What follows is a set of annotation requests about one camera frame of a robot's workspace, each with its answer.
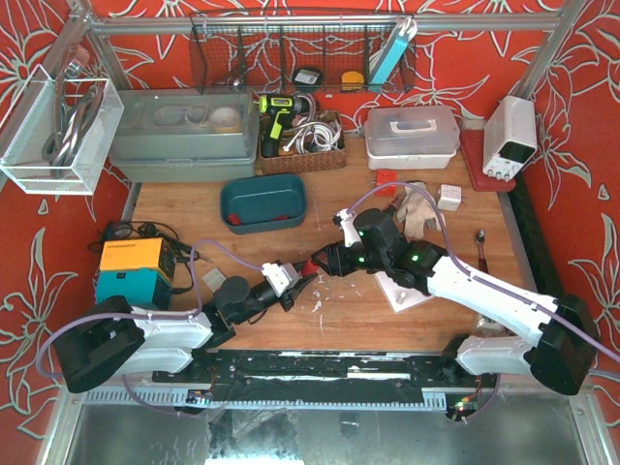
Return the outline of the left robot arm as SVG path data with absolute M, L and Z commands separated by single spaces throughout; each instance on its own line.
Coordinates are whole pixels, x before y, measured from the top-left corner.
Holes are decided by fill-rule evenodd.
M 83 393 L 116 375 L 180 373 L 199 350 L 232 339 L 236 326 L 257 322 L 275 305 L 291 310 L 317 270 L 312 261 L 266 263 L 261 283 L 227 278 L 209 302 L 189 312 L 144 309 L 122 295 L 109 297 L 53 339 L 65 385 L 71 393 Z

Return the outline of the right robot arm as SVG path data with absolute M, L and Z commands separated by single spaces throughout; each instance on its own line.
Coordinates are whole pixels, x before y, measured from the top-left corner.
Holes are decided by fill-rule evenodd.
M 453 338 L 449 366 L 468 374 L 527 374 L 543 386 L 576 395 L 598 352 L 598 329 L 583 299 L 537 294 L 460 261 L 425 240 L 408 240 L 390 214 L 371 208 L 359 215 L 340 211 L 334 222 L 341 241 L 313 253 L 330 276 L 364 270 L 384 273 L 397 286 L 468 307 L 509 331 L 505 337 Z

